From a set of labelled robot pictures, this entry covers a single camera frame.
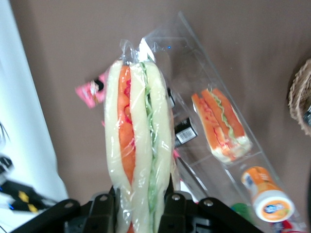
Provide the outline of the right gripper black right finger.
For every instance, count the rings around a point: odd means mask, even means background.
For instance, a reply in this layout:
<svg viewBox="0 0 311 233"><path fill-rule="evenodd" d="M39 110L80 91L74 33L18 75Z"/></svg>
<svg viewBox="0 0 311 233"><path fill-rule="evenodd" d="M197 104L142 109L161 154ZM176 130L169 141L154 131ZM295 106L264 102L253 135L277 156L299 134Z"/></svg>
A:
<svg viewBox="0 0 311 233"><path fill-rule="evenodd" d="M260 233L261 230L216 198L195 203L189 193L166 196L166 233Z"/></svg>

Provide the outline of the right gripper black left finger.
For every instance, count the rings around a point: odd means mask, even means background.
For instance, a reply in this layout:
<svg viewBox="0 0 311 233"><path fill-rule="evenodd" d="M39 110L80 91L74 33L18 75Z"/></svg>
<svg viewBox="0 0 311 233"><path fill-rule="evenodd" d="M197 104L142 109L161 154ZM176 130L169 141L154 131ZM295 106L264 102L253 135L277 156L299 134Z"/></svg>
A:
<svg viewBox="0 0 311 233"><path fill-rule="evenodd" d="M15 233L114 233L115 192L100 192L86 204L63 200L13 230Z"/></svg>

